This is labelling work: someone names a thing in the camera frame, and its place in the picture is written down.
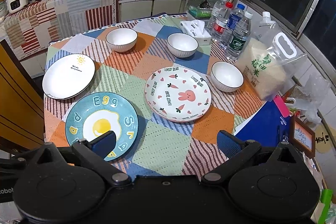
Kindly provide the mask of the blue folder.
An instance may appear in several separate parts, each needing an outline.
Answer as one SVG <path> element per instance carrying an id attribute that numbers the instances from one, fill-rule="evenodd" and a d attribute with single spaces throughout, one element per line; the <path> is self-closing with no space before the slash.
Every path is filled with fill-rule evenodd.
<path id="1" fill-rule="evenodd" d="M 275 98 L 238 126 L 234 135 L 242 141 L 251 139 L 265 147 L 276 147 L 288 140 L 290 120 L 290 111 L 284 101 Z"/>

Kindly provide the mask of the blue egg plate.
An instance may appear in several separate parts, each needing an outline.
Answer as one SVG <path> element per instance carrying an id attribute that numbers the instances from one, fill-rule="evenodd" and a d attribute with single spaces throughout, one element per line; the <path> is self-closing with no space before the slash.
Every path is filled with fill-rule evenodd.
<path id="1" fill-rule="evenodd" d="M 69 111 L 65 133 L 70 145 L 80 139 L 93 141 L 108 131 L 116 134 L 116 146 L 104 158 L 121 158 L 132 147 L 139 129 L 138 115 L 123 96 L 97 92 L 83 97 Z"/>

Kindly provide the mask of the white rice cooker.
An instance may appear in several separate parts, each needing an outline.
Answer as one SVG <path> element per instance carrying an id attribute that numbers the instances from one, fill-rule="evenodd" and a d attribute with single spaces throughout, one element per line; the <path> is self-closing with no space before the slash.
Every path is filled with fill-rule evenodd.
<path id="1" fill-rule="evenodd" d="M 16 13 L 29 4 L 29 0 L 6 0 L 9 13 Z"/>

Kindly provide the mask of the tissue pack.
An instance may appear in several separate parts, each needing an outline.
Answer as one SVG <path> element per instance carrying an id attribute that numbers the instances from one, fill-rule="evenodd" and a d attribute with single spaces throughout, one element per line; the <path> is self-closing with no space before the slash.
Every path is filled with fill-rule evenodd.
<path id="1" fill-rule="evenodd" d="M 205 22 L 202 20 L 184 20 L 179 24 L 179 28 L 184 34 L 187 34 L 197 40 L 200 46 L 211 44 L 211 35 L 205 29 Z"/>

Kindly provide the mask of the wooden picture frame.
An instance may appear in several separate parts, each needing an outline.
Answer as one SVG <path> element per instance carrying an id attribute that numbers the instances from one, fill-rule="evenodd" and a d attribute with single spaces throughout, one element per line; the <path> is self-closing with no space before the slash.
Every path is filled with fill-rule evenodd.
<path id="1" fill-rule="evenodd" d="M 290 119 L 289 142 L 309 159 L 315 157 L 315 132 L 293 115 Z"/>

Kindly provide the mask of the rabbit carrot plate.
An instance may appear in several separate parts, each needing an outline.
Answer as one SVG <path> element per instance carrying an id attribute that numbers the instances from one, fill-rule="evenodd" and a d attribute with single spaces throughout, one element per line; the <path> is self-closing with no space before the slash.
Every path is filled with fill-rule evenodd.
<path id="1" fill-rule="evenodd" d="M 153 72 L 146 81 L 144 95 L 155 114 L 179 123 L 201 118 L 211 104 L 206 78 L 180 66 Z"/>

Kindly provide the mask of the white sun plate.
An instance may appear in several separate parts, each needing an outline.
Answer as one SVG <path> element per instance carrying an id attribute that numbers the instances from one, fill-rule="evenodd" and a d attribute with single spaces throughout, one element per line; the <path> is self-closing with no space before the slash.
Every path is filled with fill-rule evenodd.
<path id="1" fill-rule="evenodd" d="M 89 56 L 64 56 L 47 69 L 42 81 L 43 92 L 55 100 L 72 98 L 86 89 L 95 72 L 95 62 Z"/>

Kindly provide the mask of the clear water bottle white cap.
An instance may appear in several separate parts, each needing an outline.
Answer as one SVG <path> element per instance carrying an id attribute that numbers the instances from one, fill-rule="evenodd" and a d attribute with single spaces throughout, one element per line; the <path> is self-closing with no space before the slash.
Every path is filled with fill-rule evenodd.
<path id="1" fill-rule="evenodd" d="M 213 10 L 211 12 L 211 17 L 207 23 L 206 30 L 211 35 L 213 32 L 214 24 L 217 20 L 220 10 L 226 5 L 227 0 L 218 0 L 215 2 Z"/>

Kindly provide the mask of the patchwork tablecloth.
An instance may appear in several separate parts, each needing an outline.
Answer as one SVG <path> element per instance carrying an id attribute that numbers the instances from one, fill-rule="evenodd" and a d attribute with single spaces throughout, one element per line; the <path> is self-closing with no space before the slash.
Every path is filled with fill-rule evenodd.
<path id="1" fill-rule="evenodd" d="M 112 152 L 108 160 L 131 176 L 204 175 L 226 160 L 217 147 L 220 130 L 233 132 L 263 105 L 254 89 L 244 83 L 232 93 L 213 83 L 212 66 L 224 60 L 217 44 L 200 46 L 187 59 L 175 57 L 167 38 L 179 32 L 185 15 L 161 15 L 132 20 L 53 42 L 46 67 L 62 57 L 83 54 L 96 66 L 92 83 L 67 100 L 46 97 L 46 141 L 68 147 L 80 138 L 78 126 L 67 124 L 69 113 L 83 97 L 92 106 L 116 109 L 125 98 L 137 113 L 138 131 L 128 131 L 132 146 L 123 155 Z"/>

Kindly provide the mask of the green label water bottle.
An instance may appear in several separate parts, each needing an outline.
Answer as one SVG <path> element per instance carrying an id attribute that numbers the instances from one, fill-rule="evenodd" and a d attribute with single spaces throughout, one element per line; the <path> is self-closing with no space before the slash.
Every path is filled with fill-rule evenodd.
<path id="1" fill-rule="evenodd" d="M 227 44 L 225 56 L 230 61 L 236 61 L 251 34 L 251 19 L 253 15 L 245 11 L 244 16 L 236 23 L 231 38 Z"/>

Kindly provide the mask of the yellow wooden door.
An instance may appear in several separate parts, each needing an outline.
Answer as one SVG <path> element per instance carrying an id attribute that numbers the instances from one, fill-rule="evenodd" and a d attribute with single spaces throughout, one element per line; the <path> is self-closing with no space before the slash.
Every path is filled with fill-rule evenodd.
<path id="1" fill-rule="evenodd" d="M 17 154 L 45 140 L 42 91 L 7 41 L 1 41 L 1 150 Z"/>

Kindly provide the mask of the green basket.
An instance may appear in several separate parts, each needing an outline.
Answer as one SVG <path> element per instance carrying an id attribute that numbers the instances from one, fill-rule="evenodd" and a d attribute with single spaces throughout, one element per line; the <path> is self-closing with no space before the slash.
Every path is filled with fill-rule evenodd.
<path id="1" fill-rule="evenodd" d="M 212 7 L 208 0 L 204 0 L 198 6 L 189 6 L 189 14 L 195 19 L 210 19 L 212 14 Z"/>

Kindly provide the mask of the white bowl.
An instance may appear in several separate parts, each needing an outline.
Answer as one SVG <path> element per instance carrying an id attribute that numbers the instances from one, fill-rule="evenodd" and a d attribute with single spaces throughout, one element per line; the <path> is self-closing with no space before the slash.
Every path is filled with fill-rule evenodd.
<path id="1" fill-rule="evenodd" d="M 198 49 L 198 42 L 195 38 L 187 34 L 171 34 L 167 38 L 168 50 L 180 59 L 192 56 Z"/>
<path id="2" fill-rule="evenodd" d="M 234 65 L 218 61 L 211 67 L 211 80 L 222 92 L 231 93 L 242 87 L 244 77 Z"/>
<path id="3" fill-rule="evenodd" d="M 138 39 L 138 34 L 129 28 L 118 28 L 109 32 L 106 42 L 112 51 L 124 53 L 131 50 Z"/>

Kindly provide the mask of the striped counter cloth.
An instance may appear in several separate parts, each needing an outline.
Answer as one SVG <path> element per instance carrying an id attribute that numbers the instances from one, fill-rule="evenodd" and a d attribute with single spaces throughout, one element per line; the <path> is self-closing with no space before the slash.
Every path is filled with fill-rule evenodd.
<path id="1" fill-rule="evenodd" d="M 18 60 L 49 47 L 50 42 L 117 22 L 117 0 L 42 0 L 9 14 L 1 23 Z"/>

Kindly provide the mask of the rice bag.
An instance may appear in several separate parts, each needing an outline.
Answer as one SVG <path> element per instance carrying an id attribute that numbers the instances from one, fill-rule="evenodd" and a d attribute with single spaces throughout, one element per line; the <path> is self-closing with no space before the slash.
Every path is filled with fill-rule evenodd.
<path id="1" fill-rule="evenodd" d="M 299 53 L 270 12 L 264 11 L 235 66 L 260 100 L 271 101 L 306 60 L 307 54 Z"/>

